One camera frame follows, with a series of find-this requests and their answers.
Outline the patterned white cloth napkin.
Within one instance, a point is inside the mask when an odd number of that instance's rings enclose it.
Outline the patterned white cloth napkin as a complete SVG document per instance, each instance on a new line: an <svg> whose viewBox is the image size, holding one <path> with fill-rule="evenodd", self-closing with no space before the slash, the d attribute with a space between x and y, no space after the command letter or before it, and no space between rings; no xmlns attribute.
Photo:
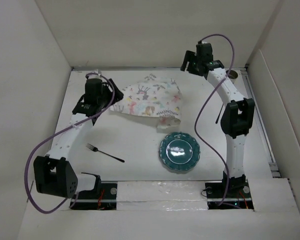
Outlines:
<svg viewBox="0 0 300 240"><path fill-rule="evenodd" d="M152 73L121 89L123 99L110 107L114 113L157 120L159 131L173 131L182 122L183 94L173 78Z"/></svg>

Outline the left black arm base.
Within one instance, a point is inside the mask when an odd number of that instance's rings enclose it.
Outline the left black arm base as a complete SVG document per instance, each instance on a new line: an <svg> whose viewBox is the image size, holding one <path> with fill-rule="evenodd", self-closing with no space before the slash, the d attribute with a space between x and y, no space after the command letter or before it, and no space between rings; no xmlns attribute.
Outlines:
<svg viewBox="0 0 300 240"><path fill-rule="evenodd" d="M84 190L74 196L69 208L82 211L112 211L117 209L118 183L115 181L103 181L100 190Z"/></svg>

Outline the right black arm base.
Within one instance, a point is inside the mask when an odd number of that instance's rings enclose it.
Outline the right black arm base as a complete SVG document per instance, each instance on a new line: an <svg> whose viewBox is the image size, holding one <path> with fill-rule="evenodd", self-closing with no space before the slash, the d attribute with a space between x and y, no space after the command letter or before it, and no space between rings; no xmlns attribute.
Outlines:
<svg viewBox="0 0 300 240"><path fill-rule="evenodd" d="M206 182L205 187L200 192L201 196L206 198L209 210L254 209L248 182L239 188L228 190L222 204L220 204L224 193L223 184L217 181Z"/></svg>

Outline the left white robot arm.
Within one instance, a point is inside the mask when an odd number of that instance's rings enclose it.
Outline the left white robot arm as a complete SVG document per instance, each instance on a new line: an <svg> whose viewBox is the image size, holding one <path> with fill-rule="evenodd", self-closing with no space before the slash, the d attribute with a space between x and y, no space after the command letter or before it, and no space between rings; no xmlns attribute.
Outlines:
<svg viewBox="0 0 300 240"><path fill-rule="evenodd" d="M72 110L68 130L60 135L45 156L37 156L33 162L39 193L67 199L81 191L93 199L101 194L100 176L86 172L76 174L72 164L84 136L101 113L123 97L124 94L111 78L98 76L86 79L84 94Z"/></svg>

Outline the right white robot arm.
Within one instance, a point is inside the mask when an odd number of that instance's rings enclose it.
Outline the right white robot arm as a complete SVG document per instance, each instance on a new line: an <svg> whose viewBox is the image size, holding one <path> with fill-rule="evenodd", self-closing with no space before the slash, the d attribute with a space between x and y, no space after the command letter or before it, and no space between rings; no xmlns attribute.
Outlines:
<svg viewBox="0 0 300 240"><path fill-rule="evenodd" d="M210 43L200 41L196 51L187 50L180 70L204 77L221 98L225 110L220 127L226 137L226 167L221 191L233 197L246 182L244 172L244 147L253 125L255 101L246 98L227 76L228 71L220 60L214 60Z"/></svg>

